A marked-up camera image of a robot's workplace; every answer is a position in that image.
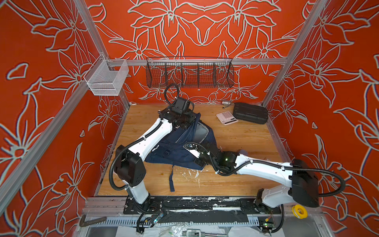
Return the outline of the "navy blue student backpack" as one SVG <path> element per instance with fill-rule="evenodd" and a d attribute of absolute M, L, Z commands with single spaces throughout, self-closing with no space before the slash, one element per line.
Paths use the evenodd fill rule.
<path fill-rule="evenodd" d="M 189 142 L 198 143 L 204 147 L 217 145 L 213 129 L 201 119 L 201 114 L 195 115 L 195 121 L 188 129 L 178 128 L 166 135 L 148 154 L 145 161 L 151 164 L 166 164 L 194 170 L 203 170 L 205 162 L 199 161 L 185 149 Z"/>

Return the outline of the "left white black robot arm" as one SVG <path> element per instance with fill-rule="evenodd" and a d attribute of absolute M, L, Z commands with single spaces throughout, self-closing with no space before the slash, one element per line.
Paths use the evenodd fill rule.
<path fill-rule="evenodd" d="M 164 110 L 158 111 L 159 117 L 155 123 L 139 139 L 117 148 L 110 166 L 110 186 L 116 191 L 126 190 L 139 208 L 143 207 L 150 196 L 144 183 L 146 157 L 168 134 L 179 128 L 187 130 L 196 120 L 193 109 L 190 109 L 190 107 L 194 108 L 194 103 L 180 97 L 177 84 L 172 83 L 166 87 L 165 100 L 169 101 L 167 92 L 171 87 L 176 88 L 175 100 Z"/>

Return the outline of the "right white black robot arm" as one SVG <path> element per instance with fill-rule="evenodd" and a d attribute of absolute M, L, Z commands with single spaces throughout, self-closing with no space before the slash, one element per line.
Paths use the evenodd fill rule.
<path fill-rule="evenodd" d="M 290 163 L 269 162 L 237 152 L 222 152 L 212 143 L 187 142 L 184 148 L 195 156 L 196 161 L 212 166 L 217 175 L 250 175 L 278 183 L 275 188 L 258 191 L 255 205 L 264 208 L 275 208 L 287 203 L 319 207 L 319 198 L 336 196 L 346 187 L 346 182 L 340 175 L 325 169 L 309 168 L 301 160 Z M 337 179 L 339 186 L 333 191 L 321 193 L 318 173 Z"/>

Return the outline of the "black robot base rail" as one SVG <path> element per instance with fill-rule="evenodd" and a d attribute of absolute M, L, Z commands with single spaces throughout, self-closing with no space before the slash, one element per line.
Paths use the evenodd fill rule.
<path fill-rule="evenodd" d="M 283 217 L 281 206 L 266 208 L 255 204 L 255 197 L 207 197 L 207 196 L 152 196 L 143 204 L 153 205 L 158 211 L 145 214 L 142 220 L 158 219 L 156 226 L 218 225 L 221 227 L 255 227 L 279 224 Z"/>

